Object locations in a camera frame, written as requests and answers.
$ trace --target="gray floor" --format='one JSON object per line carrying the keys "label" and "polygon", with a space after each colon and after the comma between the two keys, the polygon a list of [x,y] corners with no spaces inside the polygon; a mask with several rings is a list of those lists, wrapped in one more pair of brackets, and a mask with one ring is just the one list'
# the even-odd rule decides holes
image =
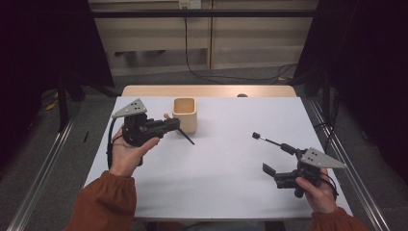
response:
{"label": "gray floor", "polygon": [[[152,72],[148,73],[146,66],[141,75],[115,77],[116,92],[121,92],[123,88],[131,84],[215,84],[218,81],[222,84],[260,84],[268,85],[273,80],[259,80],[273,77],[278,72],[278,67],[256,67],[241,69],[220,69],[220,70],[197,70],[202,75],[222,75],[229,77],[252,78],[258,80],[242,80],[230,78],[197,78],[188,71],[174,72],[174,69],[162,69],[163,73],[158,73],[157,63],[151,66]],[[293,69],[285,74],[291,76]],[[321,100],[321,94],[314,98],[307,98],[303,92],[303,86],[295,87],[296,93],[302,97],[310,119],[313,124],[318,124],[316,115],[310,106],[311,100]],[[29,213],[29,219],[22,225],[26,230],[62,230],[69,220],[75,195],[81,190],[82,184],[87,178],[88,171],[93,161],[94,154],[100,139],[105,130],[106,123],[114,106],[115,100],[109,98],[93,89],[84,87],[87,98],[82,103],[69,101],[69,111],[71,116],[77,114],[73,120],[73,126],[69,131],[64,146],[55,164],[50,169],[50,175],[46,179],[43,188],[40,189],[38,200]],[[41,110],[38,112],[33,126],[23,139],[21,148],[15,155],[15,159],[9,167],[2,172],[3,178],[0,182],[0,230],[6,230],[23,202],[26,194],[35,182],[37,174],[47,158],[48,152],[53,146],[57,137],[59,127],[58,105],[50,111]],[[352,163],[356,166],[358,173],[378,205],[380,214],[384,217],[390,230],[406,230],[408,227],[408,187],[402,180],[384,164],[375,143],[366,141],[361,135],[362,129],[346,106],[341,103],[337,118],[336,134],[341,140],[344,149]],[[322,130],[317,130],[317,135],[324,145],[326,137]],[[346,195],[348,203],[355,217],[361,219],[368,227],[374,230],[371,220],[366,213],[364,204],[358,198],[358,194],[353,190],[350,181],[343,172],[336,172],[337,177],[343,182],[342,189]],[[310,224],[309,219],[285,221],[288,231],[305,230]],[[221,226],[218,230],[227,230]],[[143,230],[143,226],[135,222],[133,230]]]}

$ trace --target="white tabletop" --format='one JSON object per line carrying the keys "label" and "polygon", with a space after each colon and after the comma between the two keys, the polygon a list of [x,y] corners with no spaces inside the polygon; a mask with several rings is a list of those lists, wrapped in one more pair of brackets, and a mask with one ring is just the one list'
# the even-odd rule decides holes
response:
{"label": "white tabletop", "polygon": [[[113,113],[137,97],[118,97]],[[149,118],[171,115],[174,97],[141,97]],[[277,189],[262,164],[290,172],[297,159],[278,146],[252,138],[322,150],[300,98],[197,97],[195,145],[178,132],[165,134],[134,173],[138,195],[135,217],[145,219],[287,219],[309,218],[306,198],[294,189]],[[116,121],[114,133],[123,119]],[[107,169],[107,124],[86,185]],[[338,185],[339,206],[352,214]]]}

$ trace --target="orange sleeve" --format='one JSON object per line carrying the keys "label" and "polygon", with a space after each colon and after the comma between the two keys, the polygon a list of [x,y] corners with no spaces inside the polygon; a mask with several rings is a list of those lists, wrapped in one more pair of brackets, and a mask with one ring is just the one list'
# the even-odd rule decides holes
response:
{"label": "orange sleeve", "polygon": [[330,214],[312,213],[313,231],[366,231],[367,226],[359,219],[348,215],[343,208]]}
{"label": "orange sleeve", "polygon": [[135,179],[104,171],[78,194],[65,231],[129,230],[135,210]]}

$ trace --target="hand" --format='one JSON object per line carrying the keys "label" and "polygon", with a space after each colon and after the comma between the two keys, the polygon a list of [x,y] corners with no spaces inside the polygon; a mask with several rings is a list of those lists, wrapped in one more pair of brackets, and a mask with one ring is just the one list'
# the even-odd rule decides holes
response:
{"label": "hand", "polygon": [[[322,168],[320,172],[327,174],[327,169]],[[329,177],[324,174],[321,174],[320,177],[326,181],[329,181]],[[313,211],[329,214],[338,210],[336,201],[334,199],[333,190],[329,185],[319,181],[315,187],[303,177],[297,177],[295,181],[297,185],[305,190],[306,198]]]}
{"label": "hand", "polygon": [[114,141],[113,159],[109,172],[117,176],[131,177],[141,157],[157,145],[160,139],[152,138],[142,146],[135,147],[122,138],[122,128],[120,128],[112,138],[112,141]]}

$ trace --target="white table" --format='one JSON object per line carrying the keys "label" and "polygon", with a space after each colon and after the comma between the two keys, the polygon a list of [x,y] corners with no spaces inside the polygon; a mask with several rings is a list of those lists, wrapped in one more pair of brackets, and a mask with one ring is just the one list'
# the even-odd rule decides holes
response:
{"label": "white table", "polygon": [[[113,113],[136,99],[119,97]],[[171,114],[171,97],[141,96],[148,116]],[[190,144],[167,133],[135,171],[138,204],[135,217],[148,220],[282,220],[309,218],[312,210],[294,189],[278,190],[262,163],[277,172],[296,168],[296,158],[253,132],[301,149],[322,150],[300,98],[196,97],[197,132]],[[118,119],[114,131],[121,125]],[[86,185],[107,169],[106,140],[101,141]],[[332,171],[330,175],[339,183]],[[339,206],[352,214],[340,187]]]}

